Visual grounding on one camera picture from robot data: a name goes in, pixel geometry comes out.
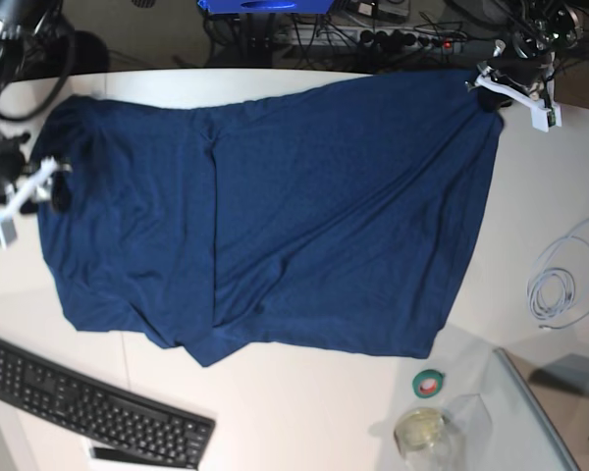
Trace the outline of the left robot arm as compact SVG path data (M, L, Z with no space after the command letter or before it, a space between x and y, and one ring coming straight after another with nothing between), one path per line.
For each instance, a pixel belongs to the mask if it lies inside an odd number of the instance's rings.
M494 40L492 56L477 65L473 85L515 101L547 127L555 126L558 55L582 39L576 13L563 1L485 1L483 11L503 31Z

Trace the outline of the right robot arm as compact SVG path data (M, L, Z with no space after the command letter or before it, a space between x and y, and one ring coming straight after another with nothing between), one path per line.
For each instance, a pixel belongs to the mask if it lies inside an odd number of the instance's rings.
M49 94L37 107L22 115L8 116L0 112L0 123L20 124L38 117L66 84L76 61L77 45L75 30L62 9L61 1L0 1L0 97L28 67L45 59L50 40L61 37L67 40L63 69ZM33 179L41 174L42 165L26 162L21 147L29 140L27 131L11 137L0 131L0 206L13 203L15 212L22 207L34 212L35 204L47 198L39 188L52 182L48 176L40 183L33 183ZM33 183L32 189L17 186L21 177Z

